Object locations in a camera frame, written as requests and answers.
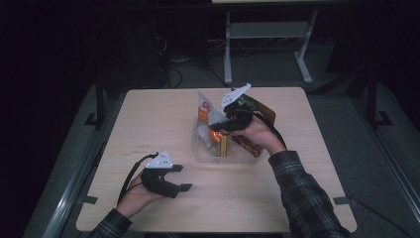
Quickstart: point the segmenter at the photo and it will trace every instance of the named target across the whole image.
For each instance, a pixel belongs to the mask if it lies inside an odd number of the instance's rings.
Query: hand
[[[127,218],[130,218],[153,201],[161,198],[164,198],[164,196],[151,192],[142,185],[142,178],[138,174],[131,180],[126,194],[124,194],[116,209]]]
[[[235,131],[229,134],[231,136],[242,135],[247,137],[254,144],[266,149],[271,156],[286,150],[275,134],[256,116],[253,117],[253,121],[245,130]]]

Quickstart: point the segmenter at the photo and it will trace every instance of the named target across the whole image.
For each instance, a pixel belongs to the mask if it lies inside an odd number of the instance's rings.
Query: right hand
[[[266,149],[271,156],[286,150],[274,133],[256,116],[253,117],[253,121],[245,130],[230,132],[229,134],[231,136],[247,137],[254,144]]]

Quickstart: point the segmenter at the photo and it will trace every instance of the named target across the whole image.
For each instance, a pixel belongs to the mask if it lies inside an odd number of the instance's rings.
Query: flannel shirt
[[[327,193],[307,174],[295,151],[284,151],[268,159],[281,190],[292,237],[348,237],[334,214]],[[119,238],[132,222],[112,209],[89,234],[90,238]]]
[[[118,210],[112,209],[108,215],[90,232],[89,238],[120,238],[132,222]]]

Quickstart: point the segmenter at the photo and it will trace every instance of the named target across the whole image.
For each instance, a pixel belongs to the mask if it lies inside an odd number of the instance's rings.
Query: black cable
[[[266,119],[264,116],[262,116],[260,113],[256,113],[253,111],[248,111],[248,110],[241,110],[241,109],[237,109],[237,110],[233,110],[231,112],[229,112],[229,114],[231,113],[236,113],[236,112],[241,112],[241,113],[247,113],[247,114],[251,114],[253,116],[258,117],[260,120],[262,120],[265,125],[269,128],[269,130],[274,133],[274,135],[277,137],[277,139],[281,142],[281,144],[283,144],[284,149],[287,150],[286,144],[284,142],[283,137],[281,136],[281,134],[277,131],[277,129],[275,129],[275,127],[271,124],[271,122]]]
[[[181,66],[183,64],[189,63],[193,61],[194,58],[184,58],[184,59],[171,59],[170,63],[173,64],[173,66]]]
[[[248,58],[257,54],[261,54],[265,51],[265,46],[264,45],[260,45],[260,47],[262,48],[260,52],[258,52],[258,46],[248,46],[247,44],[243,44],[239,53],[235,53],[235,48],[232,47],[231,48],[231,56],[232,58]]]
[[[205,69],[209,70],[210,72],[212,72],[225,87],[228,87],[229,86],[229,85],[227,85],[225,83],[225,81],[213,69],[211,69],[208,66],[204,66],[204,65],[200,65],[200,64],[195,64],[195,65],[179,65],[178,67],[202,67],[202,68],[205,68]]]
[[[212,48],[208,50],[208,56],[211,56],[212,54],[225,50],[226,43],[224,40],[216,39],[213,42],[221,42],[221,43],[213,47],[213,46],[210,46],[211,44],[209,42],[209,47],[212,47]]]
[[[375,214],[376,216],[378,216],[379,218],[385,220],[386,222],[388,222],[389,224],[391,224],[393,227],[395,227],[396,229],[398,229],[401,233],[403,233],[404,235],[406,235],[409,238],[412,238],[412,236],[410,234],[408,234],[407,231],[405,231],[402,227],[400,227],[399,225],[397,225],[395,222],[391,221],[389,218],[387,218],[386,216],[380,214],[379,212],[377,212],[376,210],[374,210],[373,208],[371,208],[370,206],[368,206],[367,204],[365,204],[364,202],[361,202],[351,196],[347,196],[348,199],[350,200],[354,200],[357,204],[361,205],[362,207],[366,208],[368,211],[370,211],[371,213]]]
[[[182,82],[182,79],[183,79],[182,73],[180,71],[176,70],[175,68],[172,68],[172,67],[170,67],[169,70],[172,70],[172,71],[178,73],[178,75],[179,75],[179,82],[175,86],[172,86],[172,83],[170,82],[170,78],[169,78],[168,79],[168,86],[170,88],[177,88],[181,84],[181,82]]]
[[[143,184],[143,182],[142,182],[142,181],[141,181],[141,182],[139,182],[139,183],[137,183],[136,185],[134,185],[134,186],[132,186],[132,187],[129,187],[129,188],[126,190],[126,193],[127,193],[127,191],[129,191],[129,190],[131,190],[131,189],[133,189],[133,188],[135,188],[136,186],[141,185],[141,184]]]
[[[129,184],[130,184],[130,181],[131,181],[131,179],[132,179],[132,177],[133,177],[133,174],[136,172],[136,170],[139,168],[139,166],[140,166],[140,164],[144,161],[144,160],[146,160],[146,159],[153,159],[154,157],[156,157],[158,155],[158,153],[156,153],[155,155],[148,155],[148,156],[145,156],[145,157],[143,157],[143,158],[141,158],[139,161],[137,161],[134,165],[133,165],[133,168],[130,170],[130,172],[129,172],[129,174],[127,175],[127,177],[126,177],[126,180],[124,181],[124,185],[123,185],[123,187],[121,187],[121,191],[120,191],[120,196],[118,197],[118,202],[117,202],[117,204],[118,203],[120,203],[120,201],[121,201],[121,199],[123,198],[123,196],[124,196],[124,194],[126,194],[126,192],[127,192],[127,187],[129,186]]]

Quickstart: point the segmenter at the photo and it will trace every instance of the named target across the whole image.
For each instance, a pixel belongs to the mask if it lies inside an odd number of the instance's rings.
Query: left hand
[[[145,188],[142,183],[141,174],[138,174],[130,182],[126,194],[117,205],[117,210],[130,218],[143,210],[147,205],[155,200],[164,198],[164,196],[156,194]]]

